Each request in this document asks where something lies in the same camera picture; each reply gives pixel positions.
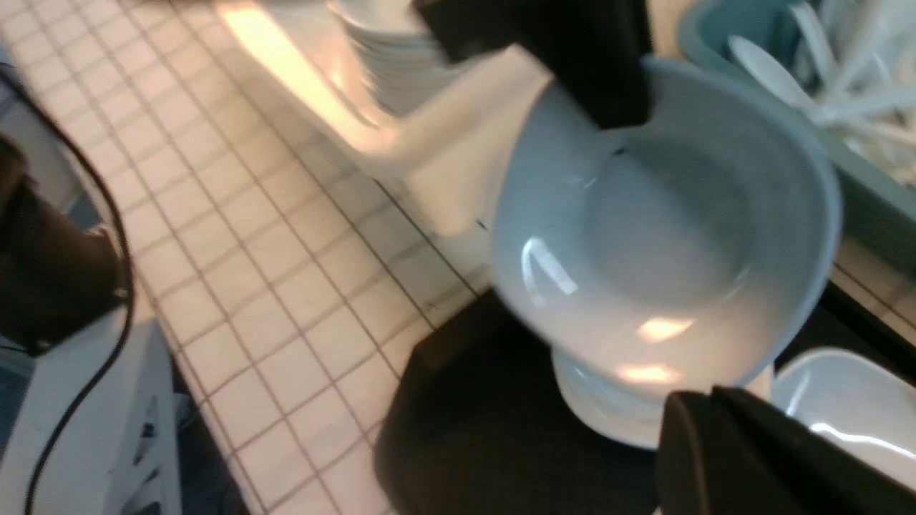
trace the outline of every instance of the black wire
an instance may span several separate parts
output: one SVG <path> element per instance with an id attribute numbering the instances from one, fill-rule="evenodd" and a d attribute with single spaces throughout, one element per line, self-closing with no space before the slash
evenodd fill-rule
<path id="1" fill-rule="evenodd" d="M 7 345 L 0 345 L 0 350 L 8 350 L 10 352 L 21 352 L 22 354 L 28 354 L 26 349 L 20 349 L 19 347 L 11 347 Z"/>
<path id="2" fill-rule="evenodd" d="M 127 232 L 124 228 L 124 221 L 121 219 L 121 214 L 117 210 L 117 204 L 115 203 L 115 198 L 108 191 L 108 187 L 105 186 L 105 182 L 102 179 L 102 176 L 99 175 L 98 170 L 93 167 L 92 163 L 82 154 L 76 144 L 67 137 L 66 134 L 60 129 L 60 127 L 48 116 L 44 110 L 42 110 L 35 102 L 32 100 L 31 96 L 26 92 L 19 82 L 9 75 L 9 68 L 0 67 L 0 81 L 13 92 L 19 100 L 21 100 L 29 110 L 37 116 L 48 129 L 56 136 L 60 141 L 67 146 L 67 149 L 73 154 L 77 161 L 80 162 L 80 165 L 89 175 L 90 179 L 98 188 L 99 193 L 102 195 L 105 203 L 108 204 L 108 209 L 111 212 L 111 224 L 114 228 L 114 233 L 117 238 L 117 243 L 121 247 L 121 263 L 124 267 L 123 278 L 125 281 L 125 304 L 126 304 L 126 314 L 124 321 L 124 328 L 121 330 L 121 335 L 118 337 L 117 342 L 114 344 L 114 348 L 108 357 L 105 359 L 104 363 L 95 371 L 95 374 L 86 382 L 86 385 L 76 394 L 76 397 L 73 398 L 73 401 L 70 403 L 70 406 L 67 407 L 67 410 L 63 413 L 63 416 L 60 417 L 57 425 L 54 426 L 54 431 L 51 432 L 51 436 L 48 441 L 45 443 L 44 448 L 41 450 L 41 455 L 38 457 L 38 461 L 35 463 L 35 468 L 32 470 L 32 475 L 28 481 L 28 490 L 26 493 L 26 504 L 24 507 L 25 515 L 32 515 L 35 508 L 35 496 L 38 491 L 38 482 L 41 479 L 41 473 L 45 469 L 45 465 L 48 462 L 48 459 L 51 455 L 51 452 L 54 451 L 54 446 L 57 444 L 60 439 L 60 435 L 63 433 L 64 428 L 67 426 L 67 423 L 70 422 L 70 419 L 73 417 L 73 413 L 79 409 L 82 402 L 89 396 L 93 391 L 95 386 L 99 384 L 99 381 L 102 380 L 105 373 L 115 364 L 115 360 L 121 355 L 121 351 L 124 350 L 124 347 L 127 343 L 127 338 L 130 336 L 130 328 L 134 320 L 134 308 L 136 300 L 136 292 L 134 289 L 134 270 L 131 267 L 130 262 L 130 246 L 127 244 Z"/>

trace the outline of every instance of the stacked plate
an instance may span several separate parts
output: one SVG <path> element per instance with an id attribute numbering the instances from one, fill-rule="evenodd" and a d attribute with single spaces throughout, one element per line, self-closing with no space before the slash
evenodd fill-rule
<path id="1" fill-rule="evenodd" d="M 363 83 L 382 109 L 408 115 L 467 65 L 448 65 L 410 9 L 410 0 L 328 0 L 363 66 Z"/>

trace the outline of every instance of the black tray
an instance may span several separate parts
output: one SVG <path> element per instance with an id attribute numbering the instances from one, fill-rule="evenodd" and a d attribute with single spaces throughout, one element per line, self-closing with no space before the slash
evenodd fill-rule
<path id="1" fill-rule="evenodd" d="M 916 348 L 835 285 L 777 360 L 840 347 L 916 386 Z M 548 347 L 492 292 L 417 345 L 376 447 L 401 515 L 650 515 L 654 453 L 569 411 Z"/>

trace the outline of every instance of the utensil bin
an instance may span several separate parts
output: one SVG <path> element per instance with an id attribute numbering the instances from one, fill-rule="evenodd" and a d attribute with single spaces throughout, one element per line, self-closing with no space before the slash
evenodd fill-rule
<path id="1" fill-rule="evenodd" d="M 701 0 L 681 20 L 681 52 L 702 68 L 752 81 L 728 59 L 728 37 L 738 35 L 788 66 L 800 38 L 786 9 L 795 3 L 798 0 Z M 816 132 L 834 162 L 845 200 L 845 232 L 898 268 L 916 268 L 916 192 L 895 182 L 834 134 L 794 115 Z"/>

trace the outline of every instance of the white bowl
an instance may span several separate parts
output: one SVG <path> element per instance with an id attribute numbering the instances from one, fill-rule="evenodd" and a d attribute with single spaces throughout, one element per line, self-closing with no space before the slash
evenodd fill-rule
<path id="1" fill-rule="evenodd" d="M 861 356 L 809 351 L 773 381 L 774 406 L 916 491 L 916 389 Z"/>
<path id="2" fill-rule="evenodd" d="M 744 386 L 826 284 L 839 187 L 814 136 L 743 84 L 647 60 L 652 119 L 601 132 L 559 86 L 500 193 L 496 290 L 634 400 Z"/>

